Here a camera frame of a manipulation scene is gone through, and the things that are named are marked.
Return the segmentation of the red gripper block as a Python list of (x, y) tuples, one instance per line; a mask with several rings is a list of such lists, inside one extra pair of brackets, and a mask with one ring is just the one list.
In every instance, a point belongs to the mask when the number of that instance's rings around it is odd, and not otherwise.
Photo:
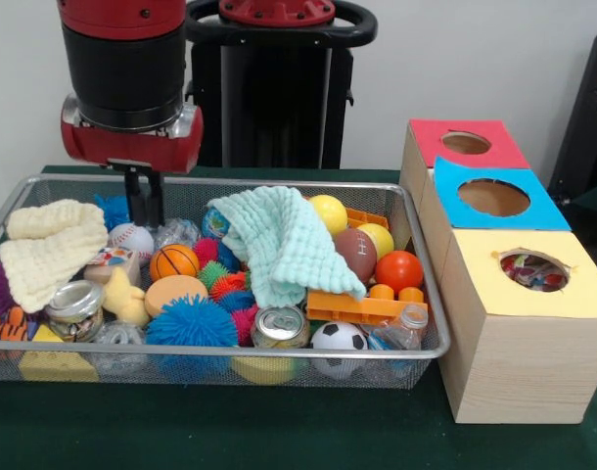
[[(183, 106), (179, 117), (167, 126), (142, 133), (124, 133), (97, 127), (80, 113), (77, 99), (68, 95), (61, 112), (61, 134), (68, 155), (95, 165), (148, 167), (150, 194), (148, 220), (152, 228), (164, 225), (164, 204), (160, 172), (187, 173), (197, 164), (204, 135), (202, 110)], [(143, 194), (138, 173), (124, 173), (130, 220), (143, 223)]]

